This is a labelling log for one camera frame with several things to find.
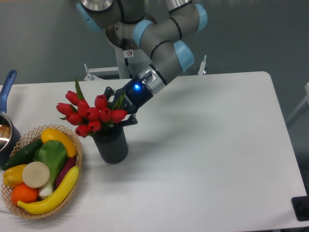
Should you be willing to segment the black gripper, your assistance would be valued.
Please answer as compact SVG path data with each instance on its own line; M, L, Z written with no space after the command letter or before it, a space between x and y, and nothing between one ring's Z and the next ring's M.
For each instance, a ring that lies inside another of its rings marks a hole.
M154 95L146 85L141 82L138 76L131 79L121 89L116 90L111 87L106 87L104 95L108 102L115 103L123 91L125 91L125 95L120 104L120 109L126 110L127 113L131 115L128 119L119 122L118 125L121 127L136 125L138 121L135 113Z

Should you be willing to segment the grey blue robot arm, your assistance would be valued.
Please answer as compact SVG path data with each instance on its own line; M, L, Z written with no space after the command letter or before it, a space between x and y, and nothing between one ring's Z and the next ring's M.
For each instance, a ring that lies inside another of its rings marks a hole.
M183 39L206 27L207 12L190 0L168 0L165 4L169 18L160 23L146 14L142 0L81 0L76 5L92 30L113 28L116 46L139 49L151 61L121 89L105 90L107 97L113 97L112 108L128 114L120 126L136 124L138 109L194 63Z

